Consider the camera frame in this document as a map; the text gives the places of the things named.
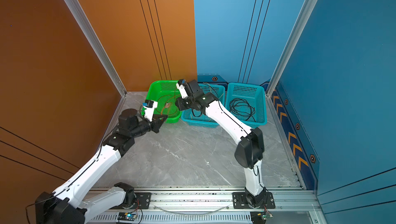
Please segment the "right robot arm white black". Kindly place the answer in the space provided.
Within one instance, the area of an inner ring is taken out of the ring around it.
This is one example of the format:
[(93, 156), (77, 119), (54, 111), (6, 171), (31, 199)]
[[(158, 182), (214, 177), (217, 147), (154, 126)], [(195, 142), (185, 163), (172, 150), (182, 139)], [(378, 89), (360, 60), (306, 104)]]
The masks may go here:
[(184, 79), (176, 83), (180, 97), (175, 105), (179, 110), (192, 109), (214, 120), (234, 140), (237, 147), (234, 157), (244, 168), (245, 194), (248, 204), (258, 208), (264, 204), (266, 188), (263, 182), (262, 159), (264, 148), (263, 132), (251, 128), (235, 117), (213, 93), (204, 93), (198, 82)]

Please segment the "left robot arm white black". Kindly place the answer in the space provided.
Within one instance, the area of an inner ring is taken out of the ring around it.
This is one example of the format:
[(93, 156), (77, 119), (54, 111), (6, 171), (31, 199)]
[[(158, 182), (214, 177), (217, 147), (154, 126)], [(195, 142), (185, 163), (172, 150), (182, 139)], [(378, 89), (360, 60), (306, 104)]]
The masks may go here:
[(135, 139), (148, 132), (158, 133), (167, 115), (146, 110), (126, 109), (118, 123), (101, 143), (94, 156), (69, 180), (52, 193), (43, 192), (33, 203), (37, 224), (86, 224), (103, 212), (120, 206), (135, 210), (139, 207), (135, 189), (126, 183), (117, 183), (110, 190), (85, 200), (96, 182), (118, 162)]

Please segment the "middle teal plastic basket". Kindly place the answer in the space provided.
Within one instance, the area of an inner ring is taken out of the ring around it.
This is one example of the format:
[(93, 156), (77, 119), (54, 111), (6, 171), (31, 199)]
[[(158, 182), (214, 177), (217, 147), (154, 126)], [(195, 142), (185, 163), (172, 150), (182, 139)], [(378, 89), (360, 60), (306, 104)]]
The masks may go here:
[[(206, 93), (212, 93), (219, 98), (222, 104), (225, 104), (226, 89), (224, 86), (209, 83), (199, 83), (199, 87)], [(214, 120), (194, 109), (184, 110), (181, 120), (190, 126), (199, 126), (205, 128), (215, 128), (219, 126)]]

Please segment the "teal plastic basket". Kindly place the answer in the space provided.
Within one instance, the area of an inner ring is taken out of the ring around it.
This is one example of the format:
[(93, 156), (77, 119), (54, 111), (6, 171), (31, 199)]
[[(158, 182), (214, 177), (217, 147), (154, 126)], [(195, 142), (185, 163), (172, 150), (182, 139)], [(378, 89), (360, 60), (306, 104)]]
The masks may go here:
[(267, 124), (265, 89), (262, 86), (229, 83), (225, 107), (251, 128)]
[[(219, 98), (222, 104), (225, 104), (226, 89), (224, 86), (209, 83), (199, 83), (199, 87), (206, 93), (212, 93)], [(215, 128), (219, 126), (214, 120), (194, 109), (184, 110), (181, 120), (190, 126), (199, 126), (205, 128)]]

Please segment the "green plastic basket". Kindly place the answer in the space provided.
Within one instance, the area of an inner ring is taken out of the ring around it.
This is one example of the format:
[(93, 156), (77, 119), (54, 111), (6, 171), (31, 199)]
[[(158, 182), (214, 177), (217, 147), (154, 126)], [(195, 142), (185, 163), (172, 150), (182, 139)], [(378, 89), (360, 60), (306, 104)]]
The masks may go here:
[[(176, 87), (177, 80), (159, 80), (150, 85), (146, 99), (158, 102), (158, 107), (154, 114), (167, 115), (167, 124), (175, 124), (181, 117), (181, 111), (175, 106), (175, 101), (180, 97), (180, 92)], [(171, 105), (165, 108), (166, 102)]]

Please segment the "right teal plastic basket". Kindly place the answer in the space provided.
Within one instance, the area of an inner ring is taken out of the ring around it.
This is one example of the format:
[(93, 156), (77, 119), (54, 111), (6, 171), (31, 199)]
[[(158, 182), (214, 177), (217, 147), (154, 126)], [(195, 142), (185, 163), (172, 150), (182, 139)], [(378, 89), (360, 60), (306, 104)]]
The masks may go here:
[(229, 83), (225, 107), (251, 128), (267, 124), (265, 89), (262, 86)]

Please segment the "left green circuit board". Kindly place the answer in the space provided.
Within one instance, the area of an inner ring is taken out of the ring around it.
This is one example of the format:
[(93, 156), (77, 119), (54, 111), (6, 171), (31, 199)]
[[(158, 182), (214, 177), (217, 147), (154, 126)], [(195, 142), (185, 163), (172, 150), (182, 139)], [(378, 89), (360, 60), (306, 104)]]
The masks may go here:
[(118, 222), (134, 222), (138, 220), (138, 215), (133, 212), (119, 212), (117, 221)]

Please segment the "green circuit board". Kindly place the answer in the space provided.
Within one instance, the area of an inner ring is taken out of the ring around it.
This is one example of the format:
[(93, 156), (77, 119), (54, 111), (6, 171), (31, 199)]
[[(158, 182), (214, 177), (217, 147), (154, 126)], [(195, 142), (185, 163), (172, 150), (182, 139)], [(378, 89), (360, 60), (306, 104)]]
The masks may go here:
[(273, 218), (273, 214), (270, 212), (250, 212), (252, 224), (266, 224), (267, 220)]
[(117, 221), (118, 222), (134, 222), (138, 220), (138, 215), (133, 212), (119, 212)]

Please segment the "right green circuit board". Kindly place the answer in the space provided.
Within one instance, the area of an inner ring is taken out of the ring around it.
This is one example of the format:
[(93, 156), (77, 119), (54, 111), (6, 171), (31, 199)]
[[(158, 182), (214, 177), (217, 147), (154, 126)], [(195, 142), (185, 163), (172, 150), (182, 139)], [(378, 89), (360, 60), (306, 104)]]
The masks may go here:
[(273, 218), (273, 214), (270, 212), (250, 212), (252, 224), (266, 224), (267, 220)]

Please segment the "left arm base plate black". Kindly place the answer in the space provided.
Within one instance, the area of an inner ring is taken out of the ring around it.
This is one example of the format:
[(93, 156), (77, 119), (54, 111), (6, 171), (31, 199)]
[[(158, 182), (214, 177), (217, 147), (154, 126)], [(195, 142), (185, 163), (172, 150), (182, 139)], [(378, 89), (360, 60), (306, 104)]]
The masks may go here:
[(126, 210), (146, 210), (150, 206), (151, 197), (152, 193), (127, 193), (120, 206)]

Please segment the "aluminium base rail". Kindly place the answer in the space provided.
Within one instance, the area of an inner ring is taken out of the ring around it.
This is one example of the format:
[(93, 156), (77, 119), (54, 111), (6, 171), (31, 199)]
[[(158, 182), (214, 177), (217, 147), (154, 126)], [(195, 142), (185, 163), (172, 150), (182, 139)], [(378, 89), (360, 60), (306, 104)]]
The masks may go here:
[[(136, 193), (152, 193), (148, 209), (114, 207), (91, 220), (92, 224), (252, 224), (250, 212), (270, 212), (266, 224), (325, 224), (327, 222), (313, 191), (299, 187), (268, 188), (275, 209), (234, 209), (236, 187), (136, 188)], [(118, 222), (119, 212), (138, 215), (134, 222)]]

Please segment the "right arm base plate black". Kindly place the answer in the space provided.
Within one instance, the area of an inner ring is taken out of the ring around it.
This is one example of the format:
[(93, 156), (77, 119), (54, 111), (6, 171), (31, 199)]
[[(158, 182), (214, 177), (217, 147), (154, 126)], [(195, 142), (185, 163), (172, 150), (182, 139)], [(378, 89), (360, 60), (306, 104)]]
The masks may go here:
[(273, 194), (267, 190), (253, 196), (249, 192), (233, 192), (234, 209), (275, 209)]

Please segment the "aluminium corner frame post left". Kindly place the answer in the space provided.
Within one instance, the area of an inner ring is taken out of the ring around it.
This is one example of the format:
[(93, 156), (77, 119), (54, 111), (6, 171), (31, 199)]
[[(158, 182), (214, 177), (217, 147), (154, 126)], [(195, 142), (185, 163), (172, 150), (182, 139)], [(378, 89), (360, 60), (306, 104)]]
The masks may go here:
[(78, 0), (64, 0), (74, 19), (78, 23), (81, 31), (89, 42), (91, 48), (97, 55), (101, 64), (105, 68), (108, 76), (112, 80), (114, 86), (122, 97), (127, 95), (126, 87), (124, 86), (120, 76), (113, 66), (104, 46), (102, 45), (98, 35), (94, 31), (87, 15), (85, 14), (81, 4)]

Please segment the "aluminium corner frame post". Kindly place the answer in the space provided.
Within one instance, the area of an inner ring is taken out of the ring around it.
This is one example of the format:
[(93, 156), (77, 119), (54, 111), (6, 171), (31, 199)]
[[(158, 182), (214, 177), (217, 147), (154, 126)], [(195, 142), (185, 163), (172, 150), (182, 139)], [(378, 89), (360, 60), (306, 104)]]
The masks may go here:
[(284, 50), (279, 58), (276, 68), (273, 72), (271, 80), (266, 90), (266, 96), (271, 97), (290, 58), (301, 37), (302, 32), (317, 4), (318, 0), (304, 0), (302, 8), (284, 47)]
[(120, 76), (113, 66), (104, 46), (102, 45), (98, 35), (94, 31), (87, 15), (85, 14), (81, 4), (78, 0), (64, 0), (74, 19), (78, 23), (81, 31), (89, 42), (91, 48), (97, 55), (101, 64), (105, 68), (108, 76), (112, 80), (114, 86), (122, 97), (127, 95), (126, 87), (124, 86)]

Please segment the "aluminium corner frame post right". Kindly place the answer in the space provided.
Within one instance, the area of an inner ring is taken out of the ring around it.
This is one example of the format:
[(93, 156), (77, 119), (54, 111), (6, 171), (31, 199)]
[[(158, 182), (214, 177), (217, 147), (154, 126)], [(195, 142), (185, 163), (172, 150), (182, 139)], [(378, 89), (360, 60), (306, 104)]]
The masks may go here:
[(266, 96), (271, 97), (290, 58), (301, 37), (302, 32), (317, 4), (318, 0), (304, 0), (302, 8), (284, 47), (284, 50), (279, 58), (276, 68), (273, 72), (271, 80), (266, 90)]

